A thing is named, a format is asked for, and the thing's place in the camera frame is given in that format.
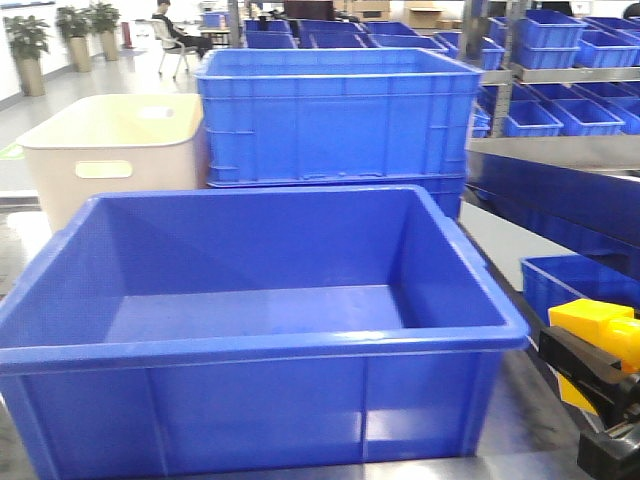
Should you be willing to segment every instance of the white chair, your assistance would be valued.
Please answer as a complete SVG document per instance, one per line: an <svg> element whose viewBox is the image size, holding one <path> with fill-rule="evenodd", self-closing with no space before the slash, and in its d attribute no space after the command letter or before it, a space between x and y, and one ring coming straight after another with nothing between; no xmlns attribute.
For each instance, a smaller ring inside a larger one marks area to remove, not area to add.
<svg viewBox="0 0 640 480"><path fill-rule="evenodd" d="M178 75L178 69L180 68L180 63L184 59L184 63L187 66L187 72L189 71L189 62L187 61L187 54L197 53L197 47L185 47L184 44L178 41L175 38L172 38L169 35L169 29L167 28L167 24L160 19L153 18L149 20L151 26L153 27L153 32L155 34L156 40L160 40L162 44L162 60L160 60L160 65L158 66L158 74L162 75L162 64L164 63L164 58L169 55L180 55L178 59L178 64L176 65L176 71L173 74L173 79L176 79Z"/></svg>

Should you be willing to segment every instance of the bin handle hole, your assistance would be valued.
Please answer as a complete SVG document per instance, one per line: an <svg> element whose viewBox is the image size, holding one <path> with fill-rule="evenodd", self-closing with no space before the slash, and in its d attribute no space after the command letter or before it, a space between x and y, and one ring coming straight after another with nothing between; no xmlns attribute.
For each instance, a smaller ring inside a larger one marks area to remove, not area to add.
<svg viewBox="0 0 640 480"><path fill-rule="evenodd" d="M76 162L75 173L80 178L129 178L133 166L126 160Z"/></svg>

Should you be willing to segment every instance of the plastic crate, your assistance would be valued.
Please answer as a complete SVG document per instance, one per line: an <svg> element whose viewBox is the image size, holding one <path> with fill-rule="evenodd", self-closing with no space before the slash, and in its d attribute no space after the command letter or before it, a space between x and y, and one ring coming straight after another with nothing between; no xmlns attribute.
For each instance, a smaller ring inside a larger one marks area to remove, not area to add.
<svg viewBox="0 0 640 480"><path fill-rule="evenodd" d="M208 55L196 76L217 184L465 172L481 70L421 49Z"/></svg>
<svg viewBox="0 0 640 480"><path fill-rule="evenodd" d="M583 17L583 22L587 22L601 30L615 32L616 30L633 30L640 28L640 25L624 18L615 17Z"/></svg>
<svg viewBox="0 0 640 480"><path fill-rule="evenodd" d="M367 48L357 33L307 32L311 48Z"/></svg>
<svg viewBox="0 0 640 480"><path fill-rule="evenodd" d="M513 61L529 69L571 68L580 47L575 48L530 48L515 45Z"/></svg>
<svg viewBox="0 0 640 480"><path fill-rule="evenodd" d="M489 18L489 38L501 47L507 39L507 17Z"/></svg>
<svg viewBox="0 0 640 480"><path fill-rule="evenodd" d="M0 390L43 480L472 455L527 333L417 187L107 194L0 305Z"/></svg>
<svg viewBox="0 0 640 480"><path fill-rule="evenodd" d="M554 100L549 112L563 123L563 135L617 135L624 122L592 100Z"/></svg>
<svg viewBox="0 0 640 480"><path fill-rule="evenodd" d="M460 32L438 32L434 38L447 48L447 56L455 59L458 57L460 36ZM504 48L489 38L482 39L482 68L484 70L500 68L503 55Z"/></svg>
<svg viewBox="0 0 640 480"><path fill-rule="evenodd" d="M283 32L291 33L289 22L284 20L267 20L261 23L260 20L245 20L244 28L246 32L250 31L267 31L267 32Z"/></svg>
<svg viewBox="0 0 640 480"><path fill-rule="evenodd" d="M584 32L576 64L592 68L630 67L640 47L605 32Z"/></svg>
<svg viewBox="0 0 640 480"><path fill-rule="evenodd" d="M202 14L202 21L205 27L226 28L228 15L226 12L205 12Z"/></svg>
<svg viewBox="0 0 640 480"><path fill-rule="evenodd" d="M523 296L549 325L549 309L589 298L640 309L640 283L581 255L521 260Z"/></svg>
<svg viewBox="0 0 640 480"><path fill-rule="evenodd" d="M293 36L283 32L245 32L247 48L298 48Z"/></svg>
<svg viewBox="0 0 640 480"><path fill-rule="evenodd" d="M194 94L95 95L21 135L51 228L96 193L206 187L201 104Z"/></svg>
<svg viewBox="0 0 640 480"><path fill-rule="evenodd" d="M637 96L629 93L625 88L622 88L614 83L607 82L594 82L594 83L579 83L574 85L577 92L590 100L596 102L608 101L611 98L630 98L636 99Z"/></svg>
<svg viewBox="0 0 640 480"><path fill-rule="evenodd" d="M578 89L569 88L560 83L530 85L529 88L540 100L580 100L584 98Z"/></svg>
<svg viewBox="0 0 640 480"><path fill-rule="evenodd" d="M371 40L380 47L416 47L424 48L441 55L447 54L447 48L431 37L409 35L370 35Z"/></svg>
<svg viewBox="0 0 640 480"><path fill-rule="evenodd" d="M419 36L418 32L402 22L365 22L364 25L374 35Z"/></svg>
<svg viewBox="0 0 640 480"><path fill-rule="evenodd" d="M504 121L507 137L555 137L562 123L533 101L511 102L509 115Z"/></svg>
<svg viewBox="0 0 640 480"><path fill-rule="evenodd" d="M553 10L527 10L526 18L516 25L518 43L528 48L574 48L585 26L580 20Z"/></svg>

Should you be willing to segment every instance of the blue bin on shelf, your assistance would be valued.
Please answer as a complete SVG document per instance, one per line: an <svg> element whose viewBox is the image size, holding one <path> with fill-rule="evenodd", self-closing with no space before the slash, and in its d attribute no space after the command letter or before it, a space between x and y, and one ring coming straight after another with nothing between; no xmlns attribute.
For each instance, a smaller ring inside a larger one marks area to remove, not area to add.
<svg viewBox="0 0 640 480"><path fill-rule="evenodd" d="M266 22L260 22L260 20L245 20L244 28L246 32L249 31L267 31L267 32L283 32L291 33L291 27L289 22L284 20L267 20Z"/></svg>
<svg viewBox="0 0 640 480"><path fill-rule="evenodd" d="M516 44L513 49L513 61L518 65L533 70L571 68L579 51L580 47L531 48L526 45Z"/></svg>
<svg viewBox="0 0 640 480"><path fill-rule="evenodd" d="M628 135L640 133L640 98L610 97L605 101L605 108L624 121L623 133Z"/></svg>
<svg viewBox="0 0 640 480"><path fill-rule="evenodd" d="M489 18L489 38L501 47L507 39L507 17L490 17Z"/></svg>
<svg viewBox="0 0 640 480"><path fill-rule="evenodd" d="M539 102L515 101L509 105L509 115L504 120L507 137L555 137L560 134L562 123L543 108Z"/></svg>
<svg viewBox="0 0 640 480"><path fill-rule="evenodd" d="M202 21L205 27L226 27L228 16L227 12L205 12L202 14Z"/></svg>
<svg viewBox="0 0 640 480"><path fill-rule="evenodd" d="M582 255L521 260L523 296L549 325L549 309L589 298L640 309L640 283Z"/></svg>
<svg viewBox="0 0 640 480"><path fill-rule="evenodd" d="M583 22L587 22L594 27L608 32L615 32L616 30L633 30L640 28L640 25L636 22L625 20L624 18L616 17L583 17Z"/></svg>
<svg viewBox="0 0 640 480"><path fill-rule="evenodd" d="M592 68L630 67L640 47L605 32L584 32L576 64Z"/></svg>
<svg viewBox="0 0 640 480"><path fill-rule="evenodd" d="M608 82L593 82L593 83L578 83L574 87L576 91L591 100L599 101L600 99L608 100L610 98L637 98L627 91L625 88L616 85L615 83Z"/></svg>
<svg viewBox="0 0 640 480"><path fill-rule="evenodd" d="M0 304L0 391L43 479L468 456L527 334L420 188L105 194Z"/></svg>
<svg viewBox="0 0 640 480"><path fill-rule="evenodd" d="M434 38L447 48L448 57L457 58L460 36L460 32L438 32L434 35ZM489 38L482 39L482 68L484 70L497 70L500 68L503 55L504 48Z"/></svg>
<svg viewBox="0 0 640 480"><path fill-rule="evenodd" d="M530 85L531 91L536 94L540 100L580 100L584 98L580 94L580 90L569 88L560 83L549 83L540 85Z"/></svg>
<svg viewBox="0 0 640 480"><path fill-rule="evenodd" d="M424 48L441 55L447 54L447 48L431 37L410 35L370 35L371 40L380 47L416 47Z"/></svg>
<svg viewBox="0 0 640 480"><path fill-rule="evenodd" d="M419 36L418 32L402 22L365 22L364 25L374 35Z"/></svg>
<svg viewBox="0 0 640 480"><path fill-rule="evenodd" d="M463 174L481 73L416 48L212 51L196 73L212 183Z"/></svg>
<svg viewBox="0 0 640 480"><path fill-rule="evenodd" d="M247 48L298 48L293 36L284 32L245 32Z"/></svg>
<svg viewBox="0 0 640 480"><path fill-rule="evenodd" d="M517 42L528 48L574 48L585 26L584 22L553 10L527 10L526 18L518 20L516 26Z"/></svg>
<svg viewBox="0 0 640 480"><path fill-rule="evenodd" d="M617 135L624 122L592 100L554 100L546 105L563 124L563 135Z"/></svg>

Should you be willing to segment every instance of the seated person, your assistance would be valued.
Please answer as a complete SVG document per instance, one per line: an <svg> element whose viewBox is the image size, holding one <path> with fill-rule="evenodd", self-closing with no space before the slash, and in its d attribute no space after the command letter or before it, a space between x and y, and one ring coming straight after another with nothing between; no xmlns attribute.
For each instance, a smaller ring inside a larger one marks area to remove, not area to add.
<svg viewBox="0 0 640 480"><path fill-rule="evenodd" d="M158 11L154 13L151 18L162 20L166 23L167 30L169 30L171 38L175 38L180 43L184 44L185 47L197 47L198 56L200 58L204 57L204 54L213 48L211 39L204 37L192 37L191 35L187 35L184 30L175 27L173 22L166 16L167 10L169 10L170 6L171 2L169 0L158 0Z"/></svg>

